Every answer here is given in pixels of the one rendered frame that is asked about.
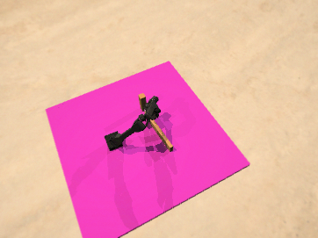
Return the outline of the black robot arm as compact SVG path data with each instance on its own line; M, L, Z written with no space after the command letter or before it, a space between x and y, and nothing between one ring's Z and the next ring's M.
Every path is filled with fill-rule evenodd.
M153 96L152 98L149 99L148 103L145 104L145 106L143 107L144 109L146 109L146 113L139 117L142 118L144 117L147 122L146 125L144 125L139 118L137 118L137 120L133 123L132 127L130 127L129 129L127 129L124 133L120 134L116 134L113 135L111 137L109 137L109 142L115 147L119 147L123 140L125 138L127 138L128 136L130 136L133 133L139 133L141 131L143 131L147 126L148 126L148 122L149 120L154 120L157 119L159 117L159 114L156 113L154 110L157 108L158 104L158 99L159 97Z

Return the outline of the orange wooden bar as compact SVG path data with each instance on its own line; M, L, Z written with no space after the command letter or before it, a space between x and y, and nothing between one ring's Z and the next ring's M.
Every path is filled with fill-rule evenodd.
M167 139L163 131L160 129L160 127L156 124L154 120L149 120L150 125L155 129L156 133L159 135L167 149L171 152L173 150L173 146L170 143L170 141Z

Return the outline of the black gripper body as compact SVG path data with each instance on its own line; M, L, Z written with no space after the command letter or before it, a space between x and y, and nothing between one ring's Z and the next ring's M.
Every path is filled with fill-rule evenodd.
M157 113L160 113L161 112L161 110L160 110L160 108L157 106L157 108L154 110L155 112L157 112ZM138 117L141 117L141 116L143 116L143 114L140 114ZM141 120L141 122L142 121L144 121L144 120L146 120L144 117L142 117L142 118L140 118L140 120Z

